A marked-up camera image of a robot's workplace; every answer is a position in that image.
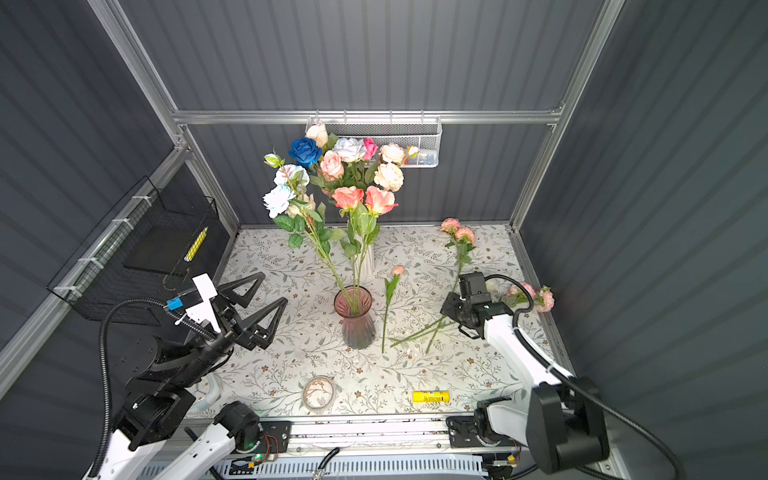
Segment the yellow marker pen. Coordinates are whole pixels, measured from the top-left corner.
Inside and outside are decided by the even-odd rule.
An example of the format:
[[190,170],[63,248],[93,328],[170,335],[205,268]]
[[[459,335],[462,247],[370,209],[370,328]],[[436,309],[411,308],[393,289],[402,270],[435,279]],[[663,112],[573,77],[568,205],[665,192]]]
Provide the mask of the yellow marker pen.
[[207,232],[208,232],[208,228],[204,227],[199,232],[199,234],[197,235],[195,240],[192,242],[192,244],[190,245],[190,247],[188,248],[187,252],[185,253],[185,255],[183,257],[183,260],[186,263],[191,263],[194,260],[197,252],[199,251],[200,247],[202,246],[202,244],[204,243],[204,241],[205,241],[205,239],[207,237]]

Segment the yellow label tag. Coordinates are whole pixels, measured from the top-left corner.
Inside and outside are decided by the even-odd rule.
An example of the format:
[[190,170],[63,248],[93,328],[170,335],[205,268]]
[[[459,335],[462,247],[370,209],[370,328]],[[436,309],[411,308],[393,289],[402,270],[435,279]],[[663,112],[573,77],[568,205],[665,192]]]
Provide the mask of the yellow label tag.
[[412,394],[414,403],[449,403],[450,393],[447,391],[415,391]]

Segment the floral table mat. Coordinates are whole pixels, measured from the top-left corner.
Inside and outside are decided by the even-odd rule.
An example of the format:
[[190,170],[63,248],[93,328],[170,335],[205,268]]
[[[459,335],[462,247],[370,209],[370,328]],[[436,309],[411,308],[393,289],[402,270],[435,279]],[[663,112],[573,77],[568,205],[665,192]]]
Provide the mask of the floral table mat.
[[[259,309],[279,297],[288,299],[273,344],[266,350],[238,349],[211,377],[194,388],[198,399],[219,392],[215,402],[201,401],[192,414],[212,416],[222,404],[240,400],[267,417],[312,415],[302,391],[316,376],[333,380],[336,398],[329,415],[404,414],[471,411],[484,399],[520,398],[518,373],[491,346],[462,335],[452,323],[435,337],[392,347],[440,316],[456,275],[454,253],[435,225],[390,226],[374,246],[374,275],[364,282],[372,293],[374,342],[355,350],[342,338],[334,311],[337,286],[311,247],[292,249],[279,229],[240,233],[223,277],[231,281],[263,272],[265,282],[252,302]],[[381,353],[385,310],[384,280],[405,267],[394,294]],[[415,391],[447,391],[449,403],[414,403]]]

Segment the blue rose stem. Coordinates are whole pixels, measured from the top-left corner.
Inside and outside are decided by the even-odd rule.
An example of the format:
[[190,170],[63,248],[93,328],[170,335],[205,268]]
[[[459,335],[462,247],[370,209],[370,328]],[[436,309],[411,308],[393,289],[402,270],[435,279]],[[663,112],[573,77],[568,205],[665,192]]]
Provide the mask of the blue rose stem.
[[289,156],[304,168],[309,168],[320,161],[323,150],[314,139],[302,137],[291,143]]

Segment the purple glass vase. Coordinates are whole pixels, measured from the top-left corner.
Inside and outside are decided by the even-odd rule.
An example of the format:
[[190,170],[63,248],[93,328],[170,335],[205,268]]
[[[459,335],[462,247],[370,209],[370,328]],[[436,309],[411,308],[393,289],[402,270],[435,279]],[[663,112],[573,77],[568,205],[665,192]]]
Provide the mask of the purple glass vase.
[[334,297],[334,311],[341,317],[343,341],[352,349],[365,349],[375,339],[372,303],[372,295],[364,287],[346,286]]

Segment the pink roses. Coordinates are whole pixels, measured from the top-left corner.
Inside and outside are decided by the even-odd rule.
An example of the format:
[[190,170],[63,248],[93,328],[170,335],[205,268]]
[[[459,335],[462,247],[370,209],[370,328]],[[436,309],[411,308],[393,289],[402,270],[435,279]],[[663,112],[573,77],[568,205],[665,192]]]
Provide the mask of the pink roses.
[[322,123],[312,126],[303,137],[314,139],[323,156],[309,171],[309,182],[330,197],[335,190],[374,186],[396,193],[404,184],[402,165],[406,152],[397,144],[379,148],[372,140],[329,136]]

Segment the clear tape roll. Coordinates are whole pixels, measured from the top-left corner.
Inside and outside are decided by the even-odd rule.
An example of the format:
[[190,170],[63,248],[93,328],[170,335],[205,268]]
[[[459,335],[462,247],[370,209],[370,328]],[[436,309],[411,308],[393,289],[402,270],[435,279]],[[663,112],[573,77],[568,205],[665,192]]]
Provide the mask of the clear tape roll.
[[304,407],[313,413],[327,411],[334,403],[336,389],[332,379],[325,376],[311,378],[302,391]]

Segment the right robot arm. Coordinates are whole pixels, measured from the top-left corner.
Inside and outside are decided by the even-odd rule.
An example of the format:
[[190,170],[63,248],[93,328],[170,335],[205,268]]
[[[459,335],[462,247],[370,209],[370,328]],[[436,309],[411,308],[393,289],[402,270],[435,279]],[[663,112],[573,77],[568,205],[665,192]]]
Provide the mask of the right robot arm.
[[530,292],[512,308],[489,293],[488,276],[463,274],[459,290],[447,295],[441,312],[472,340],[492,346],[518,373],[518,399],[498,397],[477,404],[471,416],[446,420],[455,449],[516,446],[527,450],[541,471],[551,474],[606,460],[610,446],[604,411],[589,394],[596,386],[559,366],[520,327],[521,315],[533,312]]

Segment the bunch of artificial flowers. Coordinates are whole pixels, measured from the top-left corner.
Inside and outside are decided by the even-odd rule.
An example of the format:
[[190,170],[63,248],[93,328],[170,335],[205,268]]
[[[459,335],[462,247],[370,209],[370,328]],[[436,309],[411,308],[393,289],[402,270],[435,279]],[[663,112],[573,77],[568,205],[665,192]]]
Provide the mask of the bunch of artificial flowers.
[[[449,320],[456,323],[458,330],[468,338],[483,339],[485,322],[495,314],[513,315],[519,310],[525,313],[548,313],[553,309],[555,298],[548,286],[534,288],[528,283],[501,274],[466,272],[464,268],[471,263],[471,253],[477,243],[474,231],[455,218],[443,220],[440,230],[449,237],[446,246],[455,251],[457,275],[454,286],[442,304],[438,320],[411,335],[392,339],[392,347],[425,336],[435,337]],[[502,280],[510,285],[499,301],[493,299],[487,288],[486,282],[489,280]]]

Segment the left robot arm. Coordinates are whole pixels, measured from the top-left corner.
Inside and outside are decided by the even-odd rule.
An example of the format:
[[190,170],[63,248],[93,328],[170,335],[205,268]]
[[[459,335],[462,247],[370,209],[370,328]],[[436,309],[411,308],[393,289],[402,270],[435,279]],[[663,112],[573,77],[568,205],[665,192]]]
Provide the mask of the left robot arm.
[[[100,443],[88,479],[135,479],[173,436],[195,402],[190,387],[223,366],[241,347],[265,350],[274,341],[287,307],[284,297],[254,314],[238,310],[254,299],[265,281],[255,272],[219,286],[206,274],[170,300],[137,298],[114,305],[100,323],[99,361],[103,384],[104,421]],[[111,363],[107,339],[111,321],[123,308],[157,307],[192,335],[183,343],[158,337],[140,340],[116,367],[129,376],[128,392],[118,410],[112,408]]]

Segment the black notebook in basket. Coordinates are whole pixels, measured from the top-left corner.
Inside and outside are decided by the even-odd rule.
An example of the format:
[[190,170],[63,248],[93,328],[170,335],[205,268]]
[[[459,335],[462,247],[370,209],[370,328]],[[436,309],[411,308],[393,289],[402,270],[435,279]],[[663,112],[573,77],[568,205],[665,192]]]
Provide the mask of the black notebook in basket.
[[152,227],[129,252],[123,266],[165,275],[180,271],[186,264],[183,257],[189,248],[190,237],[189,230]]

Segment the small pink bud stem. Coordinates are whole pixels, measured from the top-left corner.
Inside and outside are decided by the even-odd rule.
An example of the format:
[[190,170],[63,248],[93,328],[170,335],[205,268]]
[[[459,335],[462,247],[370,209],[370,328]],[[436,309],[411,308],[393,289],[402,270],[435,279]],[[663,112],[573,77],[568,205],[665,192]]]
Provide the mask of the small pink bud stem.
[[384,353],[386,348],[387,325],[388,325],[391,303],[392,303],[394,294],[396,292],[396,289],[398,287],[399,281],[401,280],[401,277],[403,276],[404,272],[405,272],[405,267],[403,265],[398,265],[392,270],[391,275],[384,280],[385,310],[384,310],[383,323],[382,323],[381,353]]

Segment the white ribbed ceramic vase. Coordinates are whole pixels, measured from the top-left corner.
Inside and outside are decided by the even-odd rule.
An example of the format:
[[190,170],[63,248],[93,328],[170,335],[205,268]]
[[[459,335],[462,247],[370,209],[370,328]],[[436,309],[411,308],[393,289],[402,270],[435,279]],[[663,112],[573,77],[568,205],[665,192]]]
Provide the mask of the white ribbed ceramic vase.
[[360,254],[358,261],[358,278],[361,282],[367,281],[374,275],[375,271],[375,258],[374,247],[372,244],[367,244]]

